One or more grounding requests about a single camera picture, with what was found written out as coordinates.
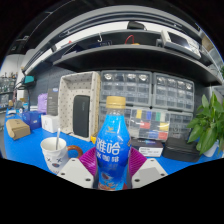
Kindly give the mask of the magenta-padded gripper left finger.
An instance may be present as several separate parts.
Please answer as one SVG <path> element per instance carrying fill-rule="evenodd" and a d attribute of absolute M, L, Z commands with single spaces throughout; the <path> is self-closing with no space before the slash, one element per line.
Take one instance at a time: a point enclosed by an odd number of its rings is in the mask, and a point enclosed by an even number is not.
<path fill-rule="evenodd" d="M 71 158 L 58 173 L 58 176 L 84 188 L 97 188 L 96 149 L 91 148 L 80 158 Z"/>

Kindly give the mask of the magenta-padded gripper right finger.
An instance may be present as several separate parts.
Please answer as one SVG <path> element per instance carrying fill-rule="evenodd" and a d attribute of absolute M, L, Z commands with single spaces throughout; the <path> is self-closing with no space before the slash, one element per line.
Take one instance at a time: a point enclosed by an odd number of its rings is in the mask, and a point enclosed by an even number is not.
<path fill-rule="evenodd" d="M 132 148 L 128 161 L 127 186 L 136 189 L 166 177 L 167 173 L 155 158 L 147 159 Z"/>

